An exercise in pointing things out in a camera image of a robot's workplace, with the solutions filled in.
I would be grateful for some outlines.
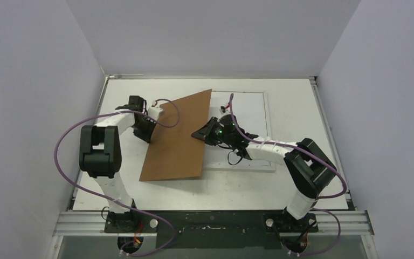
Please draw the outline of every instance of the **screw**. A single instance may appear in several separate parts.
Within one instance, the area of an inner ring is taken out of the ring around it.
[[[274,220],[273,219],[267,219],[266,220],[266,226],[271,227],[272,225],[274,225]]]
[[[158,226],[158,220],[156,219],[150,220],[150,227],[156,228],[156,226]]]

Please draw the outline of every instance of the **gray floor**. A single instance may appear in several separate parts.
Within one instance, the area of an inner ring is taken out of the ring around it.
[[[335,239],[334,236],[309,236],[309,247],[306,251],[318,251]],[[155,247],[156,238],[146,237],[142,252],[150,251]],[[89,259],[123,259],[118,256],[116,237],[64,237],[59,259],[89,258]],[[244,249],[167,249],[153,255],[145,256],[148,259],[180,259],[180,258],[214,258],[214,259],[245,259],[245,258],[296,258],[288,257],[284,250],[265,250],[260,247]],[[317,256],[306,258],[331,259],[367,258],[360,236],[342,236],[339,243],[330,251]]]

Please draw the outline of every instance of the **red wire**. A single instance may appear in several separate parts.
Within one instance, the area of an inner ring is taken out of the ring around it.
[[[143,222],[141,221],[141,222],[140,222],[140,228],[139,228],[139,230],[138,230],[137,232],[135,232],[135,233],[134,233],[134,243],[135,243],[135,242],[137,242],[137,241],[136,241],[136,240],[137,240],[136,235],[137,235],[138,233],[140,233],[140,231],[142,231],[142,229],[143,229]]]
[[[304,241],[305,240],[305,247],[307,247],[308,246],[308,239],[307,239],[307,235],[308,235],[308,232],[306,232],[306,236],[304,237],[304,239],[302,240],[302,241]]]

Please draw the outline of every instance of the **black cable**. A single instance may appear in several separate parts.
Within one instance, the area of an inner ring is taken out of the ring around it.
[[[302,233],[301,233],[301,235],[296,239],[296,243],[298,243],[298,242],[300,242],[301,241],[301,239],[302,239],[302,237],[304,237],[304,234],[305,233],[307,233],[308,232],[308,230],[311,228],[311,227],[313,227],[314,225],[316,224],[316,221],[314,221],[312,224],[310,224],[310,226],[308,226],[307,228],[306,228],[306,230],[304,230]]]
[[[278,232],[277,226],[275,224],[272,225],[272,229],[274,230],[274,233],[277,236],[277,239],[281,242],[280,233]]]
[[[223,146],[220,146],[220,145],[218,145],[218,147],[223,148],[223,149],[229,149],[229,150],[231,150],[230,147],[223,147]]]
[[[101,210],[101,217],[102,217],[104,220],[107,220],[106,218],[104,218],[104,210],[105,210],[106,208],[110,209],[109,207],[105,206],[105,207],[103,207],[103,208],[102,208],[102,210]]]
[[[229,155],[230,155],[232,152],[233,152],[233,151],[230,151],[230,152],[227,154],[227,163],[228,163],[229,165],[231,165],[231,166],[235,166],[235,165],[237,165],[238,163],[240,163],[240,162],[242,161],[243,157],[240,157],[240,159],[239,159],[239,161],[237,161],[237,163],[232,164],[232,163],[229,161]]]
[[[147,111],[147,100],[143,100],[143,112],[144,114],[148,115],[148,111]]]

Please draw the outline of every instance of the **black clamp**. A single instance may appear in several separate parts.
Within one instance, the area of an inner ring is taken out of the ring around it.
[[[141,113],[148,113],[147,110],[147,101],[140,96],[129,96],[129,102],[126,105],[119,106],[115,110],[128,109],[131,111],[137,111]],[[134,135],[139,139],[150,143],[151,135],[155,129],[156,122],[149,120],[141,114],[134,113]]]
[[[258,135],[245,132],[239,128],[250,139],[257,138]],[[232,115],[227,114],[220,119],[216,117],[210,120],[199,130],[193,132],[191,137],[204,141],[209,146],[226,144],[229,149],[234,150],[235,154],[241,158],[251,160],[246,148],[249,141],[246,140],[236,129],[232,121]]]

